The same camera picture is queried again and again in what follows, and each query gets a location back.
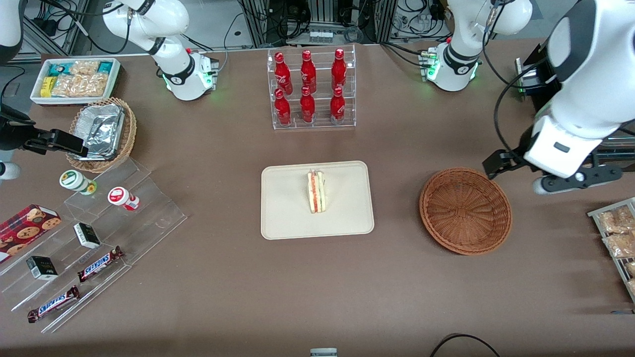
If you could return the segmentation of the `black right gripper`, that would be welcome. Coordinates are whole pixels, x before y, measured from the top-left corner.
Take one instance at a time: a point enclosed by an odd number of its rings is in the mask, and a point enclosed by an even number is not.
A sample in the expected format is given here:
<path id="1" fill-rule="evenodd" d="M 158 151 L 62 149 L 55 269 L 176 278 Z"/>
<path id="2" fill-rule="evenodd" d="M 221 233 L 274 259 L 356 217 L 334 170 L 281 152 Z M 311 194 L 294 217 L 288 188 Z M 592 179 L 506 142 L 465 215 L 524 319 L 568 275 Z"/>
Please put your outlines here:
<path id="1" fill-rule="evenodd" d="M 41 131 L 35 128 L 30 117 L 8 105 L 1 105 L 0 149 L 13 151 L 21 148 L 25 151 L 46 153 L 63 151 L 80 157 L 88 156 L 88 148 L 84 141 L 68 132 L 51 129 Z"/>

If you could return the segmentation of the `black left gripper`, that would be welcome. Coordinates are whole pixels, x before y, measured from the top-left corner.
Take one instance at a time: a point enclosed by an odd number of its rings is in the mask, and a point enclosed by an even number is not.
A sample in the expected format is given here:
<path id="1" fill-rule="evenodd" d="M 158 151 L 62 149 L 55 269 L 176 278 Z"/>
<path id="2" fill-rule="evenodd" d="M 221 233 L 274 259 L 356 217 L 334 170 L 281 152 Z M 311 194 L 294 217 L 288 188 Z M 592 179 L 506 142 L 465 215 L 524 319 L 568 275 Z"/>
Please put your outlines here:
<path id="1" fill-rule="evenodd" d="M 533 166 L 524 158 L 533 145 L 532 130 L 526 130 L 521 135 L 518 146 L 515 151 L 501 149 L 499 152 L 493 152 L 484 160 L 484 172 L 490 180 L 494 180 L 497 176 L 514 171 L 516 164 L 522 167 L 529 167 L 533 171 Z"/>

